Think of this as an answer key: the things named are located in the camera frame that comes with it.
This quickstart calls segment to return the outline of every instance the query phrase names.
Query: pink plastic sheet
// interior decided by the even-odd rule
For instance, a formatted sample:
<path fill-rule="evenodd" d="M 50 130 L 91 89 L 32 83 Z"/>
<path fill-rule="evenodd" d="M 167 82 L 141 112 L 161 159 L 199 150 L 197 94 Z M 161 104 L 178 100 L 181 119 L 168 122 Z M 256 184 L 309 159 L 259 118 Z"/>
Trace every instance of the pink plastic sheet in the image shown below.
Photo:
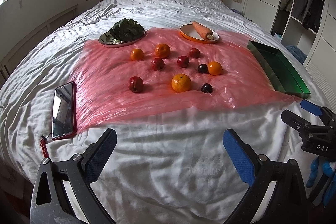
<path fill-rule="evenodd" d="M 150 29 L 134 45 L 120 48 L 106 48 L 98 40 L 85 42 L 82 56 L 71 75 L 71 80 L 77 84 L 78 131 L 106 122 L 192 106 L 201 110 L 219 110 L 298 100 L 295 96 L 273 90 L 263 69 L 246 47 L 250 37 L 228 31 L 218 31 L 218 34 L 220 41 L 212 45 L 191 42 L 175 29 L 160 28 Z M 154 71 L 151 62 L 155 58 L 154 48 L 160 43 L 169 45 L 171 54 L 164 59 L 165 67 Z M 201 51 L 200 58 L 190 58 L 188 68 L 177 66 L 178 57 L 188 56 L 192 47 Z M 144 51 L 144 60 L 130 59 L 133 48 Z M 199 64 L 211 61 L 221 63 L 221 75 L 197 72 Z M 179 73 L 191 78 L 190 91 L 173 91 L 171 80 Z M 143 79 L 142 93 L 133 93 L 128 89 L 127 83 L 132 76 Z M 204 83 L 210 83 L 214 91 L 207 94 L 199 91 Z"/>

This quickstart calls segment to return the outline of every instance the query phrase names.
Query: blue gripper pad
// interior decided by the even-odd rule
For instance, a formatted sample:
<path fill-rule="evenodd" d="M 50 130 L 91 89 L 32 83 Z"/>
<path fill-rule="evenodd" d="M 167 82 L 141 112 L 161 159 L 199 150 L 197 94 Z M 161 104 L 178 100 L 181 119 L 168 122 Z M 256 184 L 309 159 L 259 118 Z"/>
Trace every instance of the blue gripper pad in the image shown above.
<path fill-rule="evenodd" d="M 229 154 L 240 179 L 243 182 L 248 183 L 251 187 L 255 180 L 254 165 L 233 134 L 236 134 L 233 129 L 225 130 L 223 134 L 223 145 Z"/>
<path fill-rule="evenodd" d="M 304 110 L 307 110 L 308 112 L 310 112 L 311 114 L 315 115 L 315 116 L 321 116 L 322 115 L 322 110 L 320 109 L 319 106 L 307 101 L 307 100 L 302 100 L 300 102 L 300 106 L 301 108 L 303 108 Z"/>
<path fill-rule="evenodd" d="M 98 180 L 116 145 L 117 134 L 113 129 L 108 128 L 99 140 L 93 144 L 90 151 L 83 154 L 82 164 L 85 165 L 84 177 L 87 183 Z"/>

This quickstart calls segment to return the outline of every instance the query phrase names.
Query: red braided lanyard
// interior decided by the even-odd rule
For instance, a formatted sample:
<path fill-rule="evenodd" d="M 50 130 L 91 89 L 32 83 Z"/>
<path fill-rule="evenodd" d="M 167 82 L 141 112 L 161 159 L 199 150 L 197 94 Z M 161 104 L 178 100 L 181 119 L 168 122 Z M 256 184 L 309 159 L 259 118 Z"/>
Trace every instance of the red braided lanyard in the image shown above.
<path fill-rule="evenodd" d="M 42 138 L 40 140 L 40 146 L 42 148 L 43 156 L 45 158 L 49 158 L 48 150 L 47 150 L 47 147 L 45 146 L 45 141 L 46 140 L 47 140 L 47 138 L 45 138 L 44 136 L 42 136 Z"/>

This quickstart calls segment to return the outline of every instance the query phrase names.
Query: red apple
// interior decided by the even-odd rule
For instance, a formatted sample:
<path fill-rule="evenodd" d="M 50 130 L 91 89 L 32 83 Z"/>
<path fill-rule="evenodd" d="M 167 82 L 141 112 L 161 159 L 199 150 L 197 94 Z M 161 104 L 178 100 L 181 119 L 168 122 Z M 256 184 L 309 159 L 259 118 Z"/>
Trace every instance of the red apple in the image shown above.
<path fill-rule="evenodd" d="M 128 81 L 128 88 L 131 92 L 139 93 L 143 90 L 143 81 L 139 76 L 133 76 Z"/>
<path fill-rule="evenodd" d="M 181 67 L 181 68 L 186 68 L 189 64 L 189 57 L 182 55 L 178 58 L 177 60 L 177 64 Z"/>
<path fill-rule="evenodd" d="M 153 68 L 153 70 L 160 70 L 163 69 L 163 67 L 165 66 L 165 63 L 163 62 L 163 60 L 161 58 L 154 58 L 151 66 Z"/>
<path fill-rule="evenodd" d="M 200 50 L 197 48 L 191 48 L 189 51 L 189 55 L 192 58 L 199 58 L 200 56 Z"/>

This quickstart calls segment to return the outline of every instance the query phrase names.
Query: metal bolt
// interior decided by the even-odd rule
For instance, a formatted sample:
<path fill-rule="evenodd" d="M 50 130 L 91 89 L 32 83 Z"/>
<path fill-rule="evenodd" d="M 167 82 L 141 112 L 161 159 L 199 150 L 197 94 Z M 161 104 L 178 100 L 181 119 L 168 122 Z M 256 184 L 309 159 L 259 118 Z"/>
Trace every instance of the metal bolt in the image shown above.
<path fill-rule="evenodd" d="M 72 160 L 80 160 L 81 157 L 82 157 L 81 154 L 74 154 L 74 155 L 72 156 Z"/>
<path fill-rule="evenodd" d="M 259 160 L 261 160 L 261 161 L 267 161 L 268 160 L 267 156 L 264 155 L 264 154 L 260 154 L 258 157 L 259 157 Z"/>
<path fill-rule="evenodd" d="M 47 164 L 47 163 L 49 163 L 49 158 L 44 158 L 44 159 L 42 160 L 42 164 Z"/>
<path fill-rule="evenodd" d="M 290 160 L 289 160 L 289 163 L 290 163 L 291 165 L 297 165 L 297 162 L 296 162 L 296 160 L 294 160 L 294 159 L 290 159 Z"/>

